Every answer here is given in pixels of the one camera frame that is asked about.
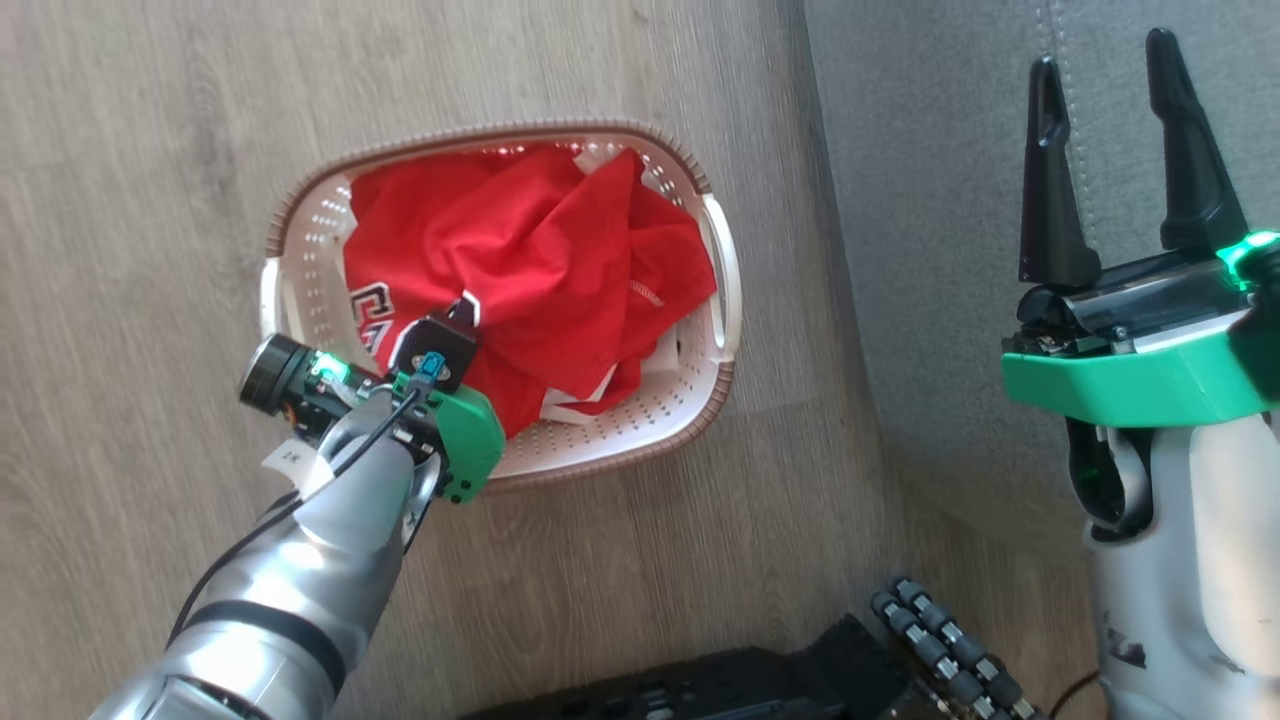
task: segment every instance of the basket rim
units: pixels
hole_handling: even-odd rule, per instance
[[[338,173],[347,172],[360,165],[390,160],[398,155],[417,154],[430,150],[443,150],[453,145],[483,142],[485,140],[536,140],[548,136],[563,136],[568,133],[611,133],[630,135],[637,140],[653,143],[666,151],[681,165],[685,174],[692,181],[700,195],[712,192],[707,173],[685,147],[671,133],[644,120],[627,118],[568,118],[544,119],[530,122],[499,122],[470,126],[463,128],[416,135],[404,140],[385,142],[348,152],[335,160],[325,163],[303,177],[294,184],[285,197],[279,202],[271,219],[271,228],[266,237],[266,260],[270,263],[284,255],[284,242],[288,228],[297,215],[302,200],[323,182]],[[719,363],[716,375],[716,384],[712,387],[707,405],[698,413],[687,425],[671,437],[652,442],[635,450],[620,452],[607,457],[575,462],[563,468],[548,470],[535,470],[504,477],[490,478],[485,484],[484,495],[498,495],[515,492],[534,487],[549,486],[553,483],[581,479],[599,473],[621,470],[637,465],[646,460],[667,455],[703,434],[708,427],[719,416],[724,402],[728,400],[730,387],[733,384],[732,360]]]

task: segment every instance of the gray fabric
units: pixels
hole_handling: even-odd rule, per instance
[[[896,471],[1021,547],[1076,547],[1061,420],[1005,398],[1032,60],[1053,53],[1105,264],[1160,250],[1146,33],[1178,33],[1254,227],[1280,225],[1280,3],[806,3],[854,305]]]

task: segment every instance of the red clothing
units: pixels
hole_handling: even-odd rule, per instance
[[[716,291],[698,223],[640,183],[623,151],[591,174],[561,147],[426,156],[351,184],[358,227],[343,249],[349,288],[385,283],[393,306],[371,348],[468,293],[480,351],[463,382],[508,437],[536,421],[548,387],[589,397],[617,365],[599,414],[640,384],[640,361]],[[367,325],[366,318],[360,318]]]

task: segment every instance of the glowing green led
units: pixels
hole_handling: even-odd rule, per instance
[[[1276,241],[1280,241],[1280,232],[1258,231],[1244,236],[1244,240],[1230,247],[1219,250],[1217,256],[1222,259],[1222,263],[1226,263],[1226,272],[1231,273],[1231,277],[1243,284],[1240,274],[1236,272],[1235,266],[1239,265],[1240,260],[1244,260],[1244,256],[1249,252],[1253,252],[1258,247],[1266,247]]]
[[[328,352],[316,352],[315,363],[311,364],[312,375],[323,374],[330,382],[344,383],[348,373],[351,373],[351,368]]]

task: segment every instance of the laundry basket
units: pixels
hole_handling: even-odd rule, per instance
[[[717,293],[676,325],[678,373],[645,378],[640,389],[589,425],[539,421],[507,442],[486,492],[579,478],[631,465],[698,437],[719,414],[733,382],[742,331],[742,291],[733,240],[707,177],[673,140],[632,120],[500,124],[445,132],[357,152],[301,182],[280,205],[266,242],[262,334],[280,332],[378,372],[357,336],[342,246],[356,227],[349,183],[388,163],[436,152],[520,152],[570,146],[605,161],[631,147],[644,182],[698,220]]]

